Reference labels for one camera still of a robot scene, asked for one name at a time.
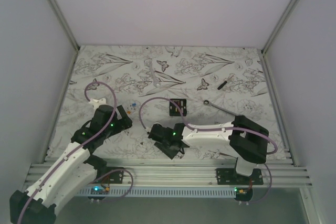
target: floor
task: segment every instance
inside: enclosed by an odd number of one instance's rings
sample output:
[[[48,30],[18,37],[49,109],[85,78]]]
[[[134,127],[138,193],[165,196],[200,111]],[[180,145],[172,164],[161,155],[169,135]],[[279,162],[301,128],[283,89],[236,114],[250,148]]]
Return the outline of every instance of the floor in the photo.
[[[263,188],[255,188],[255,198]],[[309,223],[298,189],[272,189],[267,200],[248,206],[234,199],[130,198],[90,203],[74,197],[57,216],[55,224],[305,224]]]
[[[152,62],[161,86],[156,88],[148,63]],[[283,142],[268,94],[258,52],[250,48],[223,47],[161,47],[161,46],[83,46],[61,109],[48,157],[59,157],[73,133],[93,116],[93,107],[84,96],[84,88],[98,80],[115,91],[118,105],[123,105],[133,127],[115,135],[94,153],[102,158],[167,159],[147,138],[139,122],[140,105],[152,97],[187,99],[187,120],[193,124],[216,124],[232,121],[233,117],[203,105],[210,100],[237,114],[243,114],[265,127],[276,141],[279,151],[268,159],[285,159]],[[227,81],[220,90],[218,86]],[[89,88],[90,98],[112,95],[102,85]],[[169,116],[168,102],[154,100],[145,105],[143,119],[147,126],[159,122],[173,127],[181,122]],[[197,146],[186,149],[176,158],[225,158],[223,146]]]

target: white wall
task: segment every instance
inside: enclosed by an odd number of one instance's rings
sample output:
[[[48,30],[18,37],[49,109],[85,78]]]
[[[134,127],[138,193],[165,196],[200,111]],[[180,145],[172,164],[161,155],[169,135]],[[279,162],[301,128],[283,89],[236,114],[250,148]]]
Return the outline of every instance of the white wall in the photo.
[[[0,223],[36,162],[74,50],[46,0],[0,0]]]
[[[80,44],[263,48],[290,0],[57,0]]]
[[[336,0],[300,0],[268,55],[291,141],[336,219]]]

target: floral patterned mat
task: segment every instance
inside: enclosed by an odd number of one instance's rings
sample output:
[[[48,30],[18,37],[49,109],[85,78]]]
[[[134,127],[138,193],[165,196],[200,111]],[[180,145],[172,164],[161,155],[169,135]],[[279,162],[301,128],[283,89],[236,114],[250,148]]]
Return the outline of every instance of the floral patterned mat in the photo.
[[[152,62],[161,86],[154,87],[148,62]],[[256,49],[223,47],[146,47],[83,46],[72,73],[71,82],[57,123],[56,134],[49,146],[48,157],[59,157],[73,133],[93,117],[93,107],[84,97],[85,86],[93,80],[109,84],[116,92],[118,105],[123,105],[133,127],[115,135],[99,147],[95,155],[103,158],[168,159],[147,138],[139,122],[140,105],[151,97],[187,99],[187,120],[193,124],[216,124],[233,117],[203,105],[210,100],[238,114],[243,114],[265,127],[279,146],[269,159],[286,158],[277,121],[268,94],[265,76]],[[226,85],[220,90],[218,86]],[[95,84],[88,96],[106,98],[112,95],[104,86]],[[169,103],[154,100],[145,105],[143,119],[147,126],[159,122],[173,127],[181,122],[169,116]],[[195,146],[176,158],[225,158],[223,146]]]

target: small black box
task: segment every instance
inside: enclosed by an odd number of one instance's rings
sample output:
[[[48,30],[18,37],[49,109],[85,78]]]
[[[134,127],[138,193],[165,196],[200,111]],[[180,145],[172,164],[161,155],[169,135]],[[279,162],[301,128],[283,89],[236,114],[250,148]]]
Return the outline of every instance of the small black box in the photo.
[[[186,116],[187,115],[187,100],[186,99],[171,99],[171,100],[180,107],[180,109],[182,110],[183,116]],[[169,115],[170,116],[180,116],[178,109],[171,102],[169,102]]]

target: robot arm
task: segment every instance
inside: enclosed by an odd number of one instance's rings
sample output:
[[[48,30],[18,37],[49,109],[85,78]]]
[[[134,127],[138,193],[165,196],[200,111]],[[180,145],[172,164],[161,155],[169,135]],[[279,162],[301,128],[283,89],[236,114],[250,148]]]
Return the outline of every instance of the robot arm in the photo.
[[[104,140],[128,129],[132,126],[131,119],[127,116],[122,106],[117,107],[121,119],[114,114],[113,120],[96,139],[76,150],[71,156],[67,155],[78,148],[91,136],[95,135],[111,117],[113,107],[100,105],[90,120],[77,130],[71,143],[53,166],[24,193],[17,190],[9,200],[10,220],[17,223],[23,206],[38,189],[27,208],[22,224],[53,224],[56,216],[64,205],[85,185],[105,174],[107,162],[94,156],[92,153],[103,144]],[[54,172],[54,168],[63,162]],[[41,182],[51,174],[50,178],[40,187]]]
[[[252,174],[257,164],[266,162],[267,140],[249,133],[241,136],[241,131],[225,130],[226,127],[243,127],[268,136],[265,128],[243,115],[238,115],[233,122],[225,124],[190,126],[197,130],[191,130],[183,123],[175,124],[174,129],[154,124],[149,138],[155,140],[155,146],[170,159],[190,146],[226,146],[227,154],[237,158],[236,173],[247,177]]]

